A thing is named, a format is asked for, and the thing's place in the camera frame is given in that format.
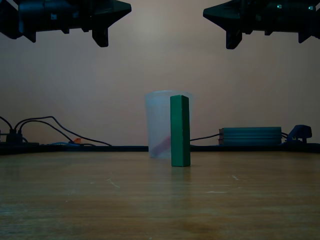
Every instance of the wall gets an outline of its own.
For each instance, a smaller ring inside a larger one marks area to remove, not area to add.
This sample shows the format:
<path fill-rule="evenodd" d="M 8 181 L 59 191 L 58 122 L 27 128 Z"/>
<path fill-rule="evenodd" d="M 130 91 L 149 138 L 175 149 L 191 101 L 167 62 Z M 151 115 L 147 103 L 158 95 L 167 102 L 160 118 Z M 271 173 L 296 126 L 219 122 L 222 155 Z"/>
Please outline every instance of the wall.
<path fill-rule="evenodd" d="M 195 95 L 192 138 L 222 127 L 282 126 L 288 133 L 306 124 L 320 142 L 318 39 L 298 44 L 295 33 L 253 32 L 227 50 L 224 30 L 202 17 L 223 0 L 126 1 L 132 13 L 109 29 L 108 48 L 81 30 L 41 32 L 35 44 L 0 35 L 1 116 L 16 123 L 54 115 L 87 137 L 146 145 L 144 95 L 173 89 Z M 24 134 L 64 141 L 38 123 Z"/>

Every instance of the wooden block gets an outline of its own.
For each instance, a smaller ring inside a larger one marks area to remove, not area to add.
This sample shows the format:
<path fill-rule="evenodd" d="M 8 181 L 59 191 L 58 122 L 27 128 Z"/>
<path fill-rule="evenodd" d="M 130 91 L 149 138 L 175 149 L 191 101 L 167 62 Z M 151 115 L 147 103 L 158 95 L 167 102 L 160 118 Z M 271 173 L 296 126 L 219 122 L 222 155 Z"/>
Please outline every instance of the wooden block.
<path fill-rule="evenodd" d="M 187 167 L 190 156 L 189 98 L 183 95 L 170 97 L 171 165 Z"/>

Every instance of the wooden table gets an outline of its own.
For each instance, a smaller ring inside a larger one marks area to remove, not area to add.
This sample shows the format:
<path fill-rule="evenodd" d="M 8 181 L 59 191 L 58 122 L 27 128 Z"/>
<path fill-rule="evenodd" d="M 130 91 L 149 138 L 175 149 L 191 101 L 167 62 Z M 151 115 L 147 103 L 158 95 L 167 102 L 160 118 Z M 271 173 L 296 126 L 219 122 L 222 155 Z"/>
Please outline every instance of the wooden table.
<path fill-rule="evenodd" d="M 0 156 L 0 240 L 320 239 L 320 154 Z"/>

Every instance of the plastic cup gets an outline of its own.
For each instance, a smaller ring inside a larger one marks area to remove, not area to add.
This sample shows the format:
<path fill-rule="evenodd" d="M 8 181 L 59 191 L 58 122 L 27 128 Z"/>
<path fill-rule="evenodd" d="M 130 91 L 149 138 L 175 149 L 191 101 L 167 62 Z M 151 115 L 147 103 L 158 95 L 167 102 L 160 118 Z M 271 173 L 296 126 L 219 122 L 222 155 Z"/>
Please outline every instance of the plastic cup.
<path fill-rule="evenodd" d="M 154 91 L 145 95 L 145 110 L 148 127 L 148 147 L 151 158 L 171 158 L 170 97 L 184 95 L 189 98 L 190 120 L 193 95 L 185 91 Z"/>

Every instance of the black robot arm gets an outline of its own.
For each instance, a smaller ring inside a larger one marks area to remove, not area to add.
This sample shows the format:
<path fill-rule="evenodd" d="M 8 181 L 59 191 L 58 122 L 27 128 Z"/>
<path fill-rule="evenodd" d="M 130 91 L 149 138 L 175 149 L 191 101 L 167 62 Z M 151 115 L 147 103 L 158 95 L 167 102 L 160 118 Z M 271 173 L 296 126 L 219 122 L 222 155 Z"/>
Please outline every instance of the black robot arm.
<path fill-rule="evenodd" d="M 207 8 L 203 16 L 226 31 L 226 48 L 235 49 L 242 34 L 264 31 L 298 33 L 299 43 L 320 38 L 320 0 L 231 0 Z"/>
<path fill-rule="evenodd" d="M 81 28 L 92 31 L 100 47 L 107 47 L 108 28 L 131 12 L 118 0 L 15 0 L 18 10 L 0 0 L 0 32 L 11 39 L 25 36 L 36 42 L 36 32 Z"/>

